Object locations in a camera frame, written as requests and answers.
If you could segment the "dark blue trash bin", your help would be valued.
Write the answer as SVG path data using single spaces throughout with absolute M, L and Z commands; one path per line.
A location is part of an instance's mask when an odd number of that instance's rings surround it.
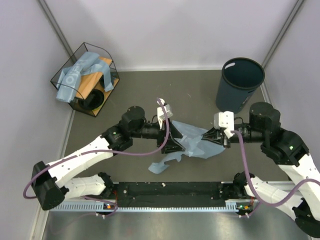
M 221 112 L 239 113 L 265 80 L 263 67 L 250 58 L 235 57 L 222 67 L 215 104 Z

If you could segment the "light blue printed trash bag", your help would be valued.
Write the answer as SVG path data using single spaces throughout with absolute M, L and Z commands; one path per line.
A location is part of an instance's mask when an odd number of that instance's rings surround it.
M 86 99 L 96 83 L 103 78 L 104 91 L 114 89 L 111 77 L 109 58 L 101 57 L 98 53 L 86 51 L 74 65 L 61 70 L 56 87 L 56 99 L 71 103 L 75 97 Z

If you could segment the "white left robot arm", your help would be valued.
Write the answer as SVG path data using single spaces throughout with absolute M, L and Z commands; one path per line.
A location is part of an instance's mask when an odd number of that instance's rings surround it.
M 118 154 L 126 154 L 133 139 L 156 140 L 157 150 L 163 154 L 182 152 L 178 142 L 183 135 L 173 125 L 171 107 L 157 108 L 157 122 L 149 122 L 140 106 L 131 106 L 116 125 L 108 128 L 88 145 L 67 157 L 45 164 L 36 163 L 32 169 L 31 187 L 42 210 L 48 211 L 64 200 L 87 195 L 109 198 L 114 191 L 113 182 L 106 173 L 92 177 L 75 176 L 91 166 Z

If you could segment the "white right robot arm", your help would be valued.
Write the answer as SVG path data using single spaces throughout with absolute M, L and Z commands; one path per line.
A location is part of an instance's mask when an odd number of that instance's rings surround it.
M 281 127 L 281 113 L 267 102 L 250 106 L 249 122 L 235 123 L 233 112 L 218 112 L 214 126 L 202 140 L 229 148 L 241 147 L 244 171 L 233 180 L 233 192 L 239 198 L 250 196 L 260 203 L 277 208 L 289 216 L 307 235 L 320 236 L 320 172 L 310 150 L 295 132 Z M 263 154 L 270 158 L 294 183 L 285 192 L 249 172 L 245 144 L 260 143 Z

